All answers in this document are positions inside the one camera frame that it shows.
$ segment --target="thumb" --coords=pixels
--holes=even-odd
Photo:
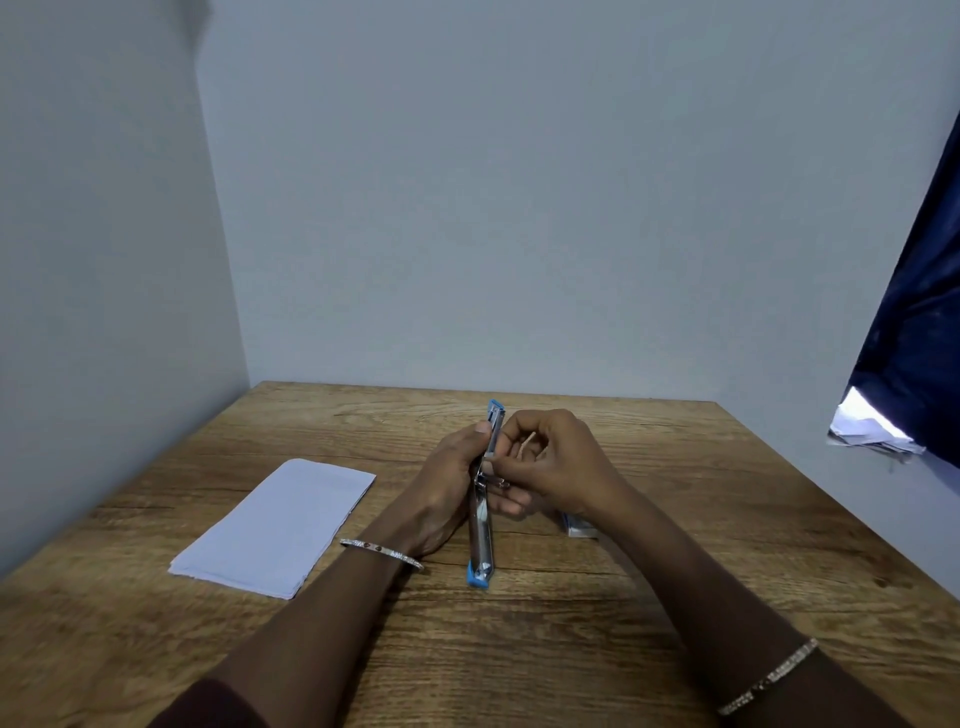
[[[493,466],[493,472],[504,480],[518,485],[524,490],[543,495],[540,489],[540,470],[543,463],[518,460],[509,455],[495,455],[488,462]]]
[[[464,463],[469,464],[477,455],[482,455],[487,451],[491,430],[491,424],[484,420],[476,425],[464,427],[454,435],[452,445],[460,454],[460,459]]]

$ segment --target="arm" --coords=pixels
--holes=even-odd
[[[468,466],[486,449],[490,432],[484,421],[444,438],[410,487],[359,538],[415,558],[440,548],[464,518]],[[383,554],[346,549],[208,677],[230,688],[271,728],[332,725],[402,566]],[[201,724],[196,716],[164,718],[167,724]]]
[[[491,463],[496,474],[588,519],[636,564],[718,705],[745,692],[804,643],[804,635],[633,488],[569,412],[515,413],[497,452]],[[820,650],[732,718],[739,726],[907,725]]]

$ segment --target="dark sleeve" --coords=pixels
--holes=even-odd
[[[198,680],[148,728],[268,728],[247,701],[210,678]]]

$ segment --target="bangle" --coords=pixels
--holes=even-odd
[[[718,708],[717,713],[726,717],[731,713],[740,710],[748,703],[753,702],[754,698],[756,698],[760,693],[770,690],[780,679],[786,677],[786,675],[792,672],[793,668],[809,657],[818,645],[819,643],[817,642],[816,638],[811,637],[803,645],[801,645],[800,649],[780,663],[780,666],[774,669],[773,672],[768,673],[767,676],[756,683],[756,685],[751,687],[748,691],[744,692],[735,700],[727,703],[727,705],[723,706],[723,708]]]
[[[413,559],[407,556],[405,553],[394,551],[392,548],[387,548],[386,546],[378,546],[377,544],[371,544],[369,541],[357,541],[356,539],[341,539],[340,546],[356,546],[357,548],[365,548],[367,551],[376,551],[377,553],[382,553],[386,556],[399,559],[404,564],[409,564],[417,571],[423,571],[423,564],[417,561],[417,559]]]

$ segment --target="dark blue curtain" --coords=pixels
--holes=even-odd
[[[960,117],[850,384],[960,467]]]

